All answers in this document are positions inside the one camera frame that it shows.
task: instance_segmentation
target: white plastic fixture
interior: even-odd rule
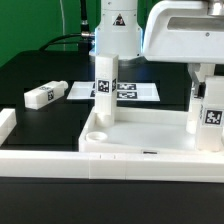
[[[0,113],[0,146],[16,126],[15,109],[3,109]]]
[[[38,110],[64,96],[68,83],[52,81],[24,94],[25,107]]]

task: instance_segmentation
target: white base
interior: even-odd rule
[[[195,150],[194,136],[184,133],[186,115],[185,112],[118,108],[113,130],[100,130],[107,132],[108,138],[100,135],[98,142],[87,142],[86,134],[97,129],[93,109],[79,139],[80,150],[92,152],[0,150],[0,176],[224,183],[224,152]],[[128,128],[129,138],[125,137],[125,128],[135,125],[138,125],[135,131]],[[138,127],[142,128],[143,136],[138,136]],[[121,136],[112,137],[117,130]],[[152,134],[158,136],[154,139],[150,137]]]

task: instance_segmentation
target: white machine housing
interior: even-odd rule
[[[161,1],[152,9],[143,54],[149,61],[224,63],[224,18],[205,1]]]
[[[142,29],[137,23],[138,0],[101,0],[101,22],[95,30],[95,49],[119,55],[119,60],[142,56]]]

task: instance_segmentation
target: white post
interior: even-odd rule
[[[95,113],[96,123],[102,127],[114,124],[117,104],[118,55],[100,54],[95,68]]]
[[[195,146],[198,150],[217,152],[223,149],[224,77],[207,77],[205,83]]]
[[[205,82],[207,76],[214,76],[215,64],[193,64],[192,66],[198,83]],[[190,134],[195,134],[202,98],[195,97],[194,83],[192,87],[186,130]]]

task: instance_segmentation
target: warning label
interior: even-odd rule
[[[125,26],[125,22],[121,16],[121,14],[118,15],[117,19],[115,20],[114,26]]]

